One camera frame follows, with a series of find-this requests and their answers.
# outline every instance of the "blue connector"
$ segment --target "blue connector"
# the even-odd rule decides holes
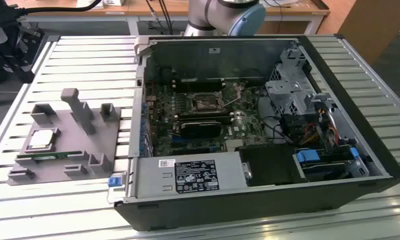
[[[355,147],[350,148],[350,152],[354,156],[354,158],[356,159],[358,157],[360,157],[359,151]]]
[[[300,163],[320,161],[316,150],[302,150],[296,153],[296,158]]]
[[[108,178],[108,187],[120,187],[123,185],[123,177],[121,176],[112,176]]]

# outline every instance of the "wooden table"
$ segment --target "wooden table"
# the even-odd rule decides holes
[[[172,21],[188,20],[188,0],[164,0]],[[76,0],[7,0],[21,8],[75,7]],[[157,0],[151,2],[160,20],[165,20]],[[318,32],[324,16],[330,14],[319,9],[312,0],[302,0],[291,4],[291,8],[268,7],[265,21],[308,22],[304,33]],[[87,21],[125,21],[131,35],[139,35],[139,21],[155,21],[145,0],[125,0],[124,6],[107,6],[87,12],[40,12],[25,17],[28,22],[87,22]]]

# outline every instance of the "table leg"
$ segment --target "table leg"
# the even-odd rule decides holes
[[[318,33],[322,21],[323,21],[324,16],[323,15],[315,15],[307,25],[306,28],[306,35],[314,35]]]
[[[127,20],[127,24],[128,24],[129,34],[133,35],[133,36],[140,35],[139,17],[137,16],[128,16],[125,20]]]

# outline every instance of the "black cable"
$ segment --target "black cable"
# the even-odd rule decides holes
[[[152,4],[149,3],[149,0],[145,0],[145,2],[147,2],[147,4],[148,4],[148,8],[149,8],[151,15],[152,15],[152,17],[155,18],[156,22],[159,23],[163,32],[165,32],[165,27],[161,25],[160,19],[159,19],[159,17],[157,17],[156,10],[155,10]]]
[[[283,22],[283,9],[282,8],[290,9],[291,7],[290,6],[282,6],[280,3],[276,0],[272,0],[272,1],[279,5],[279,9],[280,9],[280,22],[279,22],[279,27],[278,27],[278,34],[279,34],[280,33],[280,28],[282,28],[282,22]],[[276,6],[271,5],[267,0],[264,0],[264,2],[267,3],[268,6],[276,8]]]
[[[153,29],[153,30],[156,30],[161,35],[164,35],[165,33],[164,33],[164,28],[161,27],[161,30],[156,27],[156,26],[153,26],[148,21],[143,21],[147,25],[148,25],[148,27],[149,27],[149,29]]]
[[[32,13],[44,13],[44,12],[85,12],[89,11],[101,0],[95,0],[89,6],[84,7],[32,7],[32,8],[19,8],[20,16],[32,14]]]
[[[164,6],[164,12],[165,12],[165,15],[167,15],[167,19],[168,19],[168,25],[169,25],[169,33],[171,35],[173,35],[173,22],[171,21],[171,15],[169,15],[169,11],[168,11],[168,7],[167,7],[167,3],[164,0],[161,0],[163,2],[163,6]]]
[[[280,119],[278,116],[267,116],[267,117],[261,117],[261,114],[260,114],[260,95],[257,96],[257,100],[256,100],[256,114],[257,114],[257,117],[259,117],[259,119],[260,119],[260,121],[261,121],[261,123],[265,125],[265,127],[269,129],[269,130],[272,130],[272,132],[274,133],[278,133],[283,138],[284,138],[284,140],[290,143],[290,144],[292,144],[292,145],[295,145],[295,146],[299,146],[299,144],[298,143],[295,143],[295,141],[282,132],[282,131],[279,131],[279,130],[276,130],[276,126],[275,127],[272,127],[272,126],[269,126],[269,124],[265,122],[265,118],[275,118],[275,119]]]
[[[167,4],[165,4],[164,0],[159,0],[159,3],[160,3],[160,7],[161,7],[164,18],[165,18],[168,32],[169,32],[171,35],[173,35],[173,29],[172,29],[171,17],[169,17],[169,12],[168,12],[168,8],[167,8]]]

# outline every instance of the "barcode sticker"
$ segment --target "barcode sticker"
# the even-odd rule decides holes
[[[159,161],[159,168],[175,167],[175,159],[161,159]]]

